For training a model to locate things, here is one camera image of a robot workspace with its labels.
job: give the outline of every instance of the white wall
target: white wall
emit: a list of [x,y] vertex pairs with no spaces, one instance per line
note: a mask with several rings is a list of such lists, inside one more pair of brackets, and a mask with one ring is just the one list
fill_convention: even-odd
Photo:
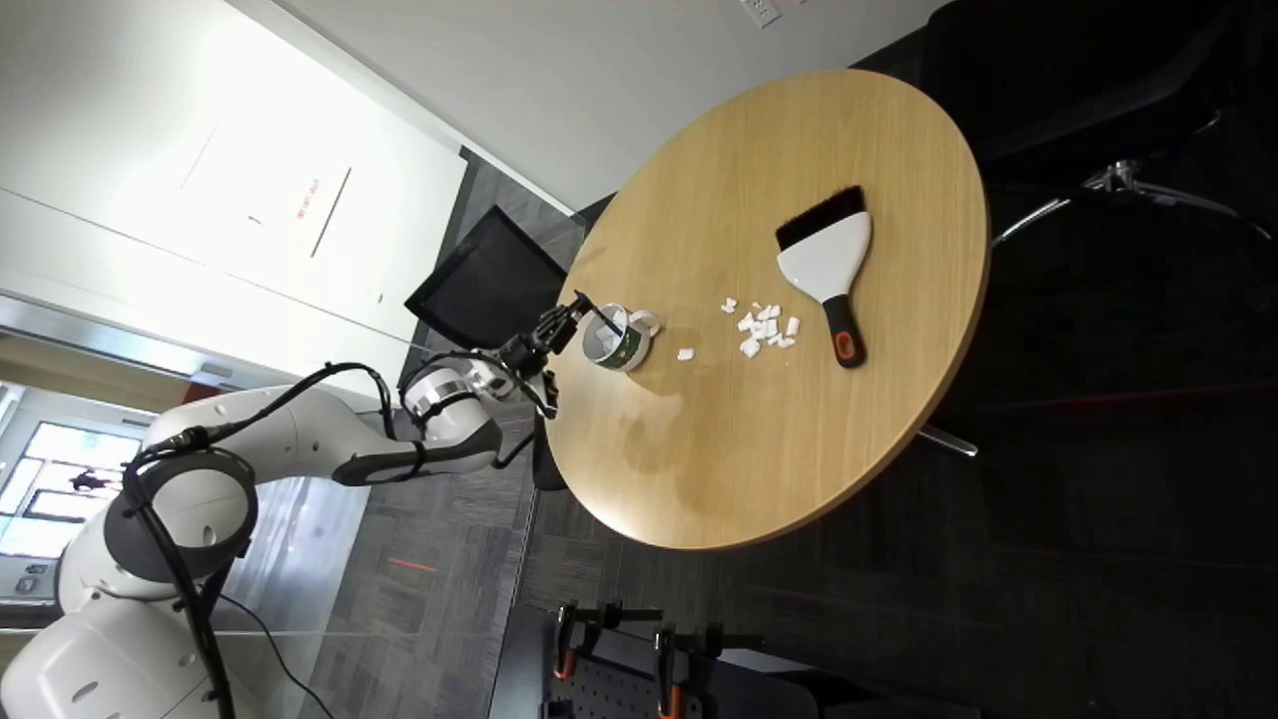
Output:
[[291,374],[398,370],[455,184],[447,137],[223,0],[0,2],[7,294]]
[[280,0],[435,117],[583,206],[673,127],[774,77],[843,66],[939,0]]

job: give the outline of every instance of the chair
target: chair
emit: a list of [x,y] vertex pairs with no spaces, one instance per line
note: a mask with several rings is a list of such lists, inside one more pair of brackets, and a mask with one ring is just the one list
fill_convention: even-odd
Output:
[[929,93],[965,130],[995,194],[1042,204],[1003,222],[1006,244],[1083,200],[1195,206],[1252,226],[1239,206],[1140,179],[1208,130],[1246,77],[1246,0],[954,0],[865,66]]
[[[557,286],[564,268],[501,206],[485,206],[407,294],[407,311],[452,344],[497,347],[532,332],[556,307]],[[532,436],[532,473],[544,492],[564,485],[544,424]]]

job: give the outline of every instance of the wall outlet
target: wall outlet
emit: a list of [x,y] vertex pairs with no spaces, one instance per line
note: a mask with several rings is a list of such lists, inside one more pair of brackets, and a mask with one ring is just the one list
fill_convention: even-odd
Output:
[[753,27],[774,23],[781,10],[770,0],[738,0]]

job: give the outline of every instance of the window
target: window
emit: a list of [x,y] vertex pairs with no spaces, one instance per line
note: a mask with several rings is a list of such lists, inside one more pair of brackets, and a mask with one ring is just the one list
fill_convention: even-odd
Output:
[[134,445],[126,436],[38,424],[0,492],[0,555],[58,555],[121,495]]

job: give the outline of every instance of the round wooden table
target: round wooden table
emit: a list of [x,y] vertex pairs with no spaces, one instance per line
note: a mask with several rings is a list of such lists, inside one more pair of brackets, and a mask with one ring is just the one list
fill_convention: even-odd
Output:
[[[871,358],[854,370],[774,244],[778,222],[850,184],[873,218],[850,299]],[[645,307],[664,336],[632,374],[585,362],[583,332],[551,358],[551,453],[572,495],[638,543],[708,551],[790,531],[915,437],[971,344],[982,280],[982,179],[935,101],[873,70],[741,93],[657,146],[575,255],[564,299]],[[753,303],[800,316],[800,340],[748,358],[738,318]]]

